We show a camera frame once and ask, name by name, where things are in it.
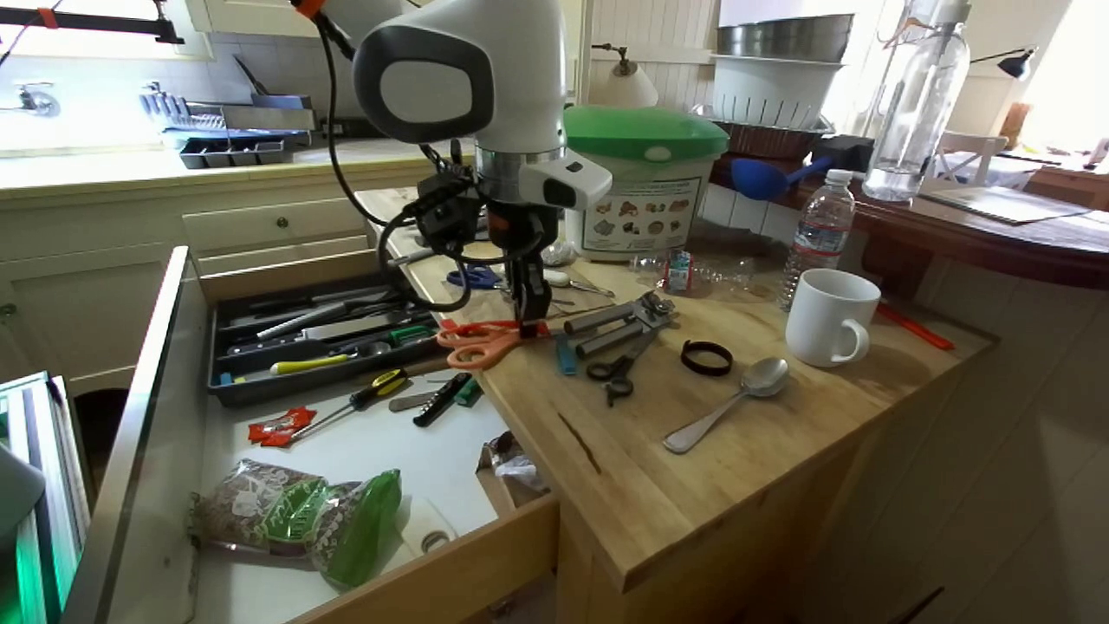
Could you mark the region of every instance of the countertop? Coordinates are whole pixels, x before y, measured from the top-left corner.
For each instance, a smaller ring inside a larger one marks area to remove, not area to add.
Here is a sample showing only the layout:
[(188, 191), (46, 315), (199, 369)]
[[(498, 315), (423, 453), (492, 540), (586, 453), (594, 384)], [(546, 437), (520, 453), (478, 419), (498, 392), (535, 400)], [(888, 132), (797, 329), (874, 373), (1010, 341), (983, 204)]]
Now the countertop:
[[(379, 215), (397, 213), (412, 191), (364, 193)], [(417, 293), (447, 302), (447, 259), (409, 269)], [(632, 302), (650, 288), (650, 277), (620, 263), (572, 269), (589, 286)], [(832, 460), (836, 452), (861, 441), (895, 406), (925, 392), (931, 383), (964, 369), (988, 349), (991, 341), (949, 325), (925, 324), (949, 337), (956, 349), (944, 353), (917, 342), (902, 325), (874, 325), (867, 360), (843, 373), (818, 373), (792, 360), (784, 346), (784, 310), (773, 288), (710, 293), (702, 297), (671, 297), (678, 325), (663, 329), (656, 346), (635, 369), (635, 400), (613, 411), (603, 390), (586, 379), (554, 373), (552, 342), (515, 346), (506, 360), (482, 375), (484, 392), (501, 411), (508, 430), (538, 459), (569, 502), (613, 586), (635, 586), (657, 567), (675, 567), (692, 549), (707, 549), (737, 512), (758, 508), (799, 468)], [(506, 321), (498, 294), (474, 294), (462, 321)], [(678, 364), (681, 341), (716, 341), (735, 353), (735, 373), (701, 379)], [(792, 369), (789, 390), (777, 404), (750, 404), (735, 411), (692, 453), (663, 452), (663, 437), (735, 394), (737, 379), (758, 357), (784, 353)]]
[[(335, 145), (342, 166), (366, 163), (426, 163), (417, 145), (391, 139), (357, 139)], [(95, 152), (0, 152), (0, 198), (48, 193), (65, 188), (162, 188), (201, 180), (279, 176), (288, 171), (329, 171), (324, 145), (294, 149), (288, 163), (260, 166), (204, 166), (188, 171), (180, 155), (160, 141)]]
[[(799, 210), (818, 185), (799, 185), (784, 204)], [(929, 198), (870, 201), (861, 188), (855, 230), (931, 256), (964, 259), (1028, 281), (1109, 293), (1109, 213), (1073, 210), (1041, 222), (998, 222)]]

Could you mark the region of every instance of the paper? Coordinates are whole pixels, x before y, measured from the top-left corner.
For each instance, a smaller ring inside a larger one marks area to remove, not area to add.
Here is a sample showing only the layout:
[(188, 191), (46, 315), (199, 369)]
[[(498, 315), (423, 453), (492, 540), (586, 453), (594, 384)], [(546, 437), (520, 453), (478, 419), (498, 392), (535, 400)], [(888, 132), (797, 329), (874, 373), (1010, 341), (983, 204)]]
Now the paper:
[(1068, 204), (1041, 193), (1020, 193), (1010, 188), (967, 188), (967, 185), (939, 185), (939, 180), (925, 185), (923, 198), (953, 204), (983, 219), (1012, 222), (1012, 226), (1086, 213), (1082, 204)]

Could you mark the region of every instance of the clear plastic bottle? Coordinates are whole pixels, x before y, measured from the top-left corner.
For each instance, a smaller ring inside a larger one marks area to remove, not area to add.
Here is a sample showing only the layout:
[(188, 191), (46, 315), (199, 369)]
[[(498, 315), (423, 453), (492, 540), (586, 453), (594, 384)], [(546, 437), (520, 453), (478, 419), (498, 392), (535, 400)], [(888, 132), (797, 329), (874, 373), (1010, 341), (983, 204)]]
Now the clear plastic bottle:
[(792, 304), (792, 293), (805, 270), (837, 269), (837, 255), (855, 222), (852, 176), (852, 171), (828, 171), (825, 188), (806, 198), (785, 259), (784, 310)]
[(925, 40), (902, 35), (889, 59), (897, 70), (881, 87), (867, 198), (907, 201), (925, 180), (970, 70), (967, 13), (967, 0), (949, 0), (936, 26), (925, 26)]

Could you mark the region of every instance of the plastic bag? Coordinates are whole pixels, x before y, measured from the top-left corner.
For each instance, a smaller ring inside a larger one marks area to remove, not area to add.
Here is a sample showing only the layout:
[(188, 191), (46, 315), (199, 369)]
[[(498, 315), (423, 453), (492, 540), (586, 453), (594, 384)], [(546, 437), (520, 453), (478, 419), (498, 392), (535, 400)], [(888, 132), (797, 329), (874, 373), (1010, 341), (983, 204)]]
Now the plastic bag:
[(201, 549), (305, 563), (341, 593), (366, 582), (397, 549), (401, 474), (335, 482), (242, 459), (195, 508)]

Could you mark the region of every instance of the open drawer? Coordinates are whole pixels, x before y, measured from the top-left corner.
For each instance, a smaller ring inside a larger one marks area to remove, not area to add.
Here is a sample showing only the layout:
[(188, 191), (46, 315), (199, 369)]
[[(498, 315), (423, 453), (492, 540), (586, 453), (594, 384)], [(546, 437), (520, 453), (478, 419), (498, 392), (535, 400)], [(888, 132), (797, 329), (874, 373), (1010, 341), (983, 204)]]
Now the open drawer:
[[(352, 384), (249, 411), (225, 411), (204, 392), (210, 302), (350, 277), (350, 269), (359, 270), (364, 256), (201, 281), (188, 251), (172, 251), (65, 621), (463, 621), (554, 568), (554, 498), (494, 518), (474, 474), (482, 444), (506, 430), (484, 400), (447, 413), (428, 430), (372, 406), (291, 452), (264, 452), (247, 444), (247, 422), (288, 406), (335, 411)], [(239, 459), (315, 473), (329, 482), (397, 468), (409, 529), (441, 529), (453, 540), (426, 554), (397, 549), (379, 578), (342, 596), (311, 568), (199, 552), (188, 537), (195, 496), (210, 494)]]

